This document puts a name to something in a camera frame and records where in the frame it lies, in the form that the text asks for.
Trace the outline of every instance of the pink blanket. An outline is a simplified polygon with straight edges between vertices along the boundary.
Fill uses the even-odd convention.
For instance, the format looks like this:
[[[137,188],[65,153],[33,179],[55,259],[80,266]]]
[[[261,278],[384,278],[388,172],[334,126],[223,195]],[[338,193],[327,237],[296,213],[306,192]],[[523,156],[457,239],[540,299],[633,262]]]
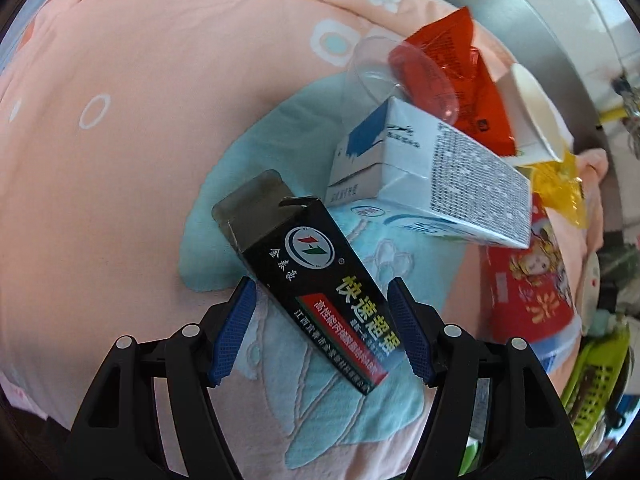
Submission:
[[[177,272],[185,218],[212,166],[281,101],[342,72],[360,38],[407,36],[452,10],[441,0],[51,0],[0,76],[7,378],[69,428],[117,337],[164,338],[225,300],[228,290],[193,292]],[[475,44],[495,78],[513,62],[481,27]],[[593,204],[590,249],[602,231]],[[569,225],[557,230],[575,293],[588,245]],[[488,304],[478,248],[456,280],[444,316],[477,333]],[[164,444],[180,470],[163,395]],[[296,468],[260,381],[234,372],[213,400],[246,478],[383,480],[408,465],[424,396],[422,415],[392,437],[331,446]]]

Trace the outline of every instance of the transparent plastic cup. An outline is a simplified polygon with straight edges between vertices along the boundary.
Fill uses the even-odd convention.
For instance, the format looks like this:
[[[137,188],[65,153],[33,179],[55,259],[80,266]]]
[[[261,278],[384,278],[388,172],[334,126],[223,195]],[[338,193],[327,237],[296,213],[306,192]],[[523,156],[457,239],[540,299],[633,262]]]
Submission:
[[[415,99],[407,91],[407,77],[418,81],[421,92]],[[415,104],[447,124],[454,124],[458,118],[453,86],[425,53],[404,41],[383,36],[365,38],[356,45],[345,76],[342,124],[346,133],[389,97]]]

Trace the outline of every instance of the blue plastic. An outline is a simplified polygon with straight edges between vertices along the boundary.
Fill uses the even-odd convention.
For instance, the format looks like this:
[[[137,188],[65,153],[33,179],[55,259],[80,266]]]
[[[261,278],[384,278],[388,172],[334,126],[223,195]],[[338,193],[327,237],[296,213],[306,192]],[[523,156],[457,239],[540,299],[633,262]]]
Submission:
[[[231,373],[242,339],[254,314],[255,303],[255,282],[248,281],[240,291],[236,304],[226,317],[213,345],[209,381],[215,386],[219,386],[222,379]]]
[[[411,305],[395,281],[389,283],[386,294],[386,300],[396,322],[396,328],[400,332],[400,339],[404,344],[411,368],[414,374],[427,384],[435,375],[431,361],[431,345],[420,328],[418,320],[415,319]]]

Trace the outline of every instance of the milk carton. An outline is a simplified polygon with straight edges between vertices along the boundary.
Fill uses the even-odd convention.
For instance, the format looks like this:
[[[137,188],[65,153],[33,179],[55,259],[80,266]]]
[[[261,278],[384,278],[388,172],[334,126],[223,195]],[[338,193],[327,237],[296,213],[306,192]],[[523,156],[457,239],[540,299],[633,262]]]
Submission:
[[[428,113],[389,98],[338,145],[327,207],[480,244],[529,247],[529,181]]]

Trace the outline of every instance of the green plastic basket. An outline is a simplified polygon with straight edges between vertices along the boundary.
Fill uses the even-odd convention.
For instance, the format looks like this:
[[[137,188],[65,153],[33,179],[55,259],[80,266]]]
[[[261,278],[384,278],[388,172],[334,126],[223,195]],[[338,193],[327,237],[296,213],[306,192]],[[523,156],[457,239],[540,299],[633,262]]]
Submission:
[[[630,331],[620,327],[606,338],[588,343],[578,355],[562,404],[580,449],[590,439],[616,385],[628,351]]]

